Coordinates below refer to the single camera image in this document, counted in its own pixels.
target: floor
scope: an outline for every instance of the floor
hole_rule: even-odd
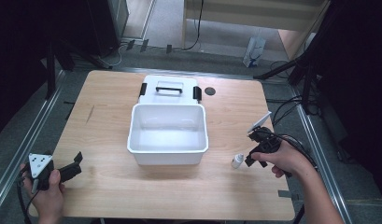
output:
[[[188,51],[176,51],[165,53],[168,44],[174,48],[181,48],[182,27],[182,1],[156,0],[150,14],[150,20],[143,38],[149,40],[146,52],[141,52],[140,46],[134,46],[131,50],[120,49],[120,54],[111,54],[103,60],[106,63],[117,64],[116,71],[126,71],[129,68],[149,71],[151,73],[166,70],[189,71],[203,73],[209,76],[226,74],[235,78],[251,78],[256,74],[263,74],[288,60],[283,45],[275,29],[230,25],[218,22],[201,22],[200,38],[195,47]],[[196,28],[198,21],[188,20],[186,46],[191,46],[196,39]],[[259,35],[266,40],[262,53],[261,65],[257,68],[246,68],[242,64],[248,41],[252,36]],[[24,146],[24,136],[33,126],[33,120],[38,116],[39,108],[44,106],[44,93],[46,87],[42,87],[35,93],[30,102],[13,118],[8,127],[0,135],[0,148],[6,153],[0,153],[0,177],[6,171],[11,159],[16,156],[18,148],[24,150],[45,150],[47,147],[54,148],[60,138],[61,130],[64,128],[64,118],[69,113],[71,105],[63,102],[75,102],[78,92],[87,76],[93,69],[89,63],[74,56],[77,67],[73,72],[64,71],[66,77],[63,79],[61,94],[53,102],[51,114],[44,121],[43,129],[37,130],[39,136],[31,146]],[[274,77],[262,83],[266,98],[269,100],[289,99],[293,94],[293,88],[286,84],[285,79]],[[278,103],[268,103],[271,111],[277,111]],[[336,158],[335,143],[332,142],[330,134],[324,126],[324,120],[320,117],[308,118],[313,123],[318,143],[325,150],[325,157],[329,162],[330,172],[334,176],[340,195],[347,205],[347,211],[351,219],[347,223],[382,223],[382,198],[379,194],[371,175],[357,163],[344,164]],[[300,134],[302,141],[310,144],[313,136],[305,132],[304,120],[298,112],[292,112],[282,123],[275,127],[277,132]],[[302,204],[302,191],[296,181],[288,180],[291,193],[300,198],[293,201],[295,212]],[[19,208],[14,188],[9,189],[7,198],[2,201],[0,210],[0,223],[20,223],[21,210]],[[90,223],[87,218],[67,218],[65,223]],[[243,223],[242,220],[228,221],[230,224]],[[248,221],[251,223],[283,223]]]

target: wooden desk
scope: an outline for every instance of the wooden desk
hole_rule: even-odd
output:
[[[56,167],[83,154],[82,173],[66,182],[67,217],[290,220],[285,178],[256,162],[231,166],[256,146],[247,129],[267,112],[260,82],[195,77],[203,93],[209,150],[198,165],[139,166],[126,147],[145,74],[92,71],[54,151]],[[268,120],[266,126],[272,128]]]
[[[183,44],[187,19],[199,20],[201,2],[185,0]],[[279,29],[284,48],[293,59],[310,34],[318,29],[329,3],[329,0],[205,0],[202,21]]]

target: gray floor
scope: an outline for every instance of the gray floor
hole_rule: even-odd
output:
[[[154,15],[152,16],[158,15],[163,17],[162,14],[164,13],[158,13],[159,8],[163,7],[159,4],[160,2],[164,1],[157,1],[155,6],[156,10],[153,12]],[[198,72],[205,76],[222,74],[223,78],[251,79],[251,76],[263,74],[282,63],[274,63],[275,61],[286,60],[286,55],[276,30],[263,29],[261,34],[266,38],[267,43],[260,66],[246,68],[242,64],[243,56],[240,54],[240,50],[236,49],[243,49],[243,51],[245,51],[249,36],[254,35],[260,28],[239,27],[236,25],[218,23],[211,23],[209,25],[214,26],[215,29],[219,29],[220,27],[222,33],[220,34],[219,32],[216,32],[215,35],[210,35],[206,32],[201,33],[200,40],[202,44],[199,45],[200,48],[195,49],[194,51],[175,51],[166,54],[165,48],[152,48],[152,46],[164,47],[168,43],[173,43],[173,46],[176,46],[175,44],[179,43],[178,37],[169,35],[171,33],[157,32],[159,28],[157,28],[156,24],[151,23],[146,33],[151,47],[145,52],[140,52],[139,46],[134,46],[131,50],[122,48],[120,50],[122,57],[121,63],[114,66],[113,70],[126,71],[129,68],[139,68],[146,72],[162,72],[162,70],[187,71]],[[192,32],[191,28],[194,29],[192,26],[193,21],[189,21],[189,32]],[[155,40],[163,38],[167,39],[167,41],[163,41],[161,44],[154,42]],[[217,46],[211,46],[211,48],[206,47],[206,43],[215,43]],[[76,55],[74,55],[74,59],[76,60],[75,70],[73,72],[65,71],[62,88],[57,101],[55,102],[50,115],[46,119],[43,128],[40,130],[37,139],[30,145],[31,151],[34,153],[44,152],[46,149],[54,150],[65,126],[65,118],[71,110],[71,105],[64,104],[64,101],[75,102],[77,100],[78,93],[87,74],[95,69],[95,67]],[[115,52],[104,58],[104,60],[105,62],[114,64],[120,60],[120,55]],[[293,95],[291,86],[286,83],[285,78],[281,77],[273,77],[262,83],[267,99],[287,100]],[[0,180],[4,172],[7,170],[12,158],[15,156],[18,148],[22,146],[21,142],[37,116],[39,109],[46,103],[44,101],[45,93],[46,86],[42,86],[0,134]],[[279,107],[279,104],[268,103],[268,106],[272,112],[275,112]],[[330,134],[325,127],[324,119],[318,116],[312,116],[310,119],[315,127],[319,142],[324,149],[324,154],[330,164],[335,181],[346,201],[352,222],[382,223],[382,197],[375,186],[371,175],[357,163],[344,164],[340,162],[336,158],[336,144],[332,141]],[[277,133],[292,134],[307,146],[310,145],[304,130],[304,125],[296,110],[278,123],[275,126],[275,131]],[[302,191],[297,181],[293,178],[289,178],[288,183],[291,193],[299,196],[299,199],[293,200],[294,209],[297,213],[303,202]],[[90,221],[90,218],[66,218],[64,223],[90,223]],[[17,201],[14,187],[10,188],[7,197],[2,203],[0,209],[0,223],[22,223],[21,209]],[[227,221],[227,223],[240,224],[243,223],[243,221],[231,220]],[[283,222],[248,221],[248,224],[249,223]]]

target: open white box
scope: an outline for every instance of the open white box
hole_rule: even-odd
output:
[[[153,78],[164,79],[164,83],[169,80],[176,85],[183,81],[180,77],[153,76]],[[152,82],[150,86],[155,87],[155,83]],[[156,91],[152,94],[150,98],[153,99],[152,102],[156,102],[156,98],[159,98],[159,103],[148,102],[144,96],[144,103],[135,105],[132,111],[127,148],[133,153],[137,163],[140,165],[199,163],[208,149],[205,108],[197,104],[197,101],[164,104],[159,95],[166,97],[171,93]],[[169,101],[172,101],[173,97],[184,95],[189,93],[172,95]]]

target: metal bar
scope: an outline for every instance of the metal bar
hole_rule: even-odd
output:
[[[296,96],[300,93],[298,90],[291,88],[292,95]],[[322,180],[324,181],[325,187],[327,188],[328,193],[331,196],[333,204],[336,206],[339,211],[342,219],[345,223],[353,223],[351,216],[347,210],[345,200],[342,196],[342,193],[339,189],[339,186],[336,183],[336,180],[332,174],[330,165],[325,157],[324,150],[319,143],[318,136],[313,127],[313,123],[310,120],[309,116],[305,114],[300,105],[297,106],[299,117],[301,118],[302,124],[304,125],[304,130],[306,131],[307,138],[310,142],[310,146],[315,155],[316,162],[318,164],[319,173],[321,174]]]
[[[65,72],[62,70],[57,76],[57,89],[52,93],[51,98],[46,100],[45,103],[41,106],[33,124],[22,140],[19,148],[17,149],[15,155],[13,156],[12,161],[5,170],[4,174],[0,179],[0,208],[5,198],[7,197],[10,188],[12,187],[16,177],[20,171],[20,164],[24,162],[30,154],[31,148],[34,145],[36,138],[38,137],[46,119],[48,118],[51,109],[55,105],[60,91],[62,88],[62,83],[65,79]]]

